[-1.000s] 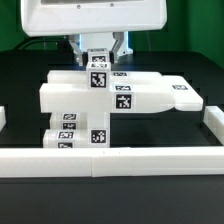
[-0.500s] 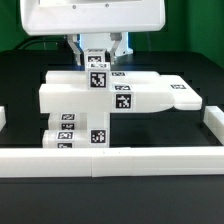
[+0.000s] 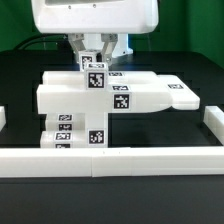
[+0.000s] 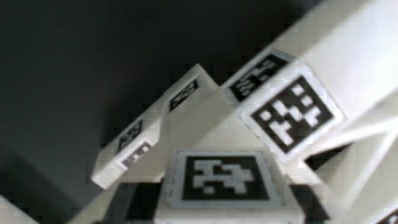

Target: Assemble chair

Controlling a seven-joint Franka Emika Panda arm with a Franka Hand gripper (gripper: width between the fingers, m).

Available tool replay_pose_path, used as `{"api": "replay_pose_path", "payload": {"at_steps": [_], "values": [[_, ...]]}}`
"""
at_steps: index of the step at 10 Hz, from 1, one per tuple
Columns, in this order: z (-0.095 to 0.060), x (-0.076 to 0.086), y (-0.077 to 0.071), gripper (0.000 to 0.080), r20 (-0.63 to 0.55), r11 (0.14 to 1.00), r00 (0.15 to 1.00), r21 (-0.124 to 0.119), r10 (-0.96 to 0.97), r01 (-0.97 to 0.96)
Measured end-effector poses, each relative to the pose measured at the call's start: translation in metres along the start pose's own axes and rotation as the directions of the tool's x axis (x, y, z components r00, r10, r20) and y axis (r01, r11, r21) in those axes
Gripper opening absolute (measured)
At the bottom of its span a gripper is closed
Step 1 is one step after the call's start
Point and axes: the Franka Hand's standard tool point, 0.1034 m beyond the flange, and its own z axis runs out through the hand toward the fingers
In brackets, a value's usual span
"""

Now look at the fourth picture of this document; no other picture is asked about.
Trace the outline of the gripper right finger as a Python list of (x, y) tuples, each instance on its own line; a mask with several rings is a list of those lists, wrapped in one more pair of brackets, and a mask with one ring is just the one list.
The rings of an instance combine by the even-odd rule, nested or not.
[(303, 224), (354, 224), (331, 188), (324, 184), (292, 184), (290, 188), (304, 212)]

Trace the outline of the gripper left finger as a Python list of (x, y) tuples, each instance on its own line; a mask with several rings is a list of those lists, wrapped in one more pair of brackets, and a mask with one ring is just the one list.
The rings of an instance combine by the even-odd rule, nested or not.
[(160, 188), (160, 183), (123, 183), (95, 224), (155, 224)]

